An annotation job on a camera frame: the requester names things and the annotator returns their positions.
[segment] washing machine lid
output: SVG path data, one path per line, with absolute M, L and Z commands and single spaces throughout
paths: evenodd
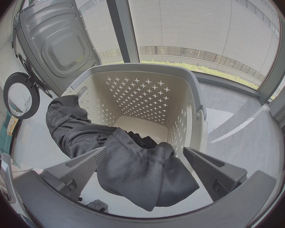
M 31 76 L 16 72 L 5 82 L 3 99 L 13 116 L 21 120 L 28 119 L 34 116 L 39 108 L 39 89 Z
M 17 56 L 16 35 L 38 77 L 58 96 L 101 64 L 75 0 L 41 0 L 20 11 L 14 19 Z

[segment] wire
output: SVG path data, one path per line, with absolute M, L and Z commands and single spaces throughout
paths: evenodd
M 13 160 L 13 162 L 15 162 L 15 164 L 19 167 L 19 169 L 21 170 L 21 168 L 20 168 L 20 166 L 17 164 L 17 162 L 11 157 L 11 159 Z

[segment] building window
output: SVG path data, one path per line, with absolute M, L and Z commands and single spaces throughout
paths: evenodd
M 262 19 L 263 20 L 263 13 L 258 9 L 258 8 L 256 8 L 256 12 L 257 12 L 257 16 L 260 18 L 260 19 Z
M 206 52 L 205 51 L 201 51 L 200 52 L 200 55 L 199 55 L 199 59 L 202 59 L 202 60 L 204 60 L 204 58 L 205 58 L 205 54 L 206 54 Z

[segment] white plastic laundry basket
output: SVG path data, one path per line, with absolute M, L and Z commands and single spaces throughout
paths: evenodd
M 206 145 L 206 107 L 199 83 L 187 69 L 144 63 L 95 66 L 63 93 L 73 94 L 92 123 L 168 142 L 190 171 L 183 146 L 200 150 Z

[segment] floor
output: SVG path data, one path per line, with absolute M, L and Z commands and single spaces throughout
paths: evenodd
M 202 152 L 222 161 L 245 168 L 247 177 L 255 171 L 277 177 L 283 164 L 282 131 L 271 117 L 268 106 L 221 87 L 200 84 L 207 107 L 208 144 Z M 40 92 L 38 112 L 24 120 L 15 140 L 12 156 L 23 167 L 45 169 L 64 162 L 64 155 L 52 140 L 45 123 L 45 113 L 51 99 Z M 109 206 L 109 213 L 128 217 L 161 217 L 177 215 L 204 207 L 212 200 L 199 178 L 200 188 L 187 199 L 171 207 L 143 210 L 124 197 L 105 192 L 94 173 L 84 188 L 82 203 L 100 199 Z

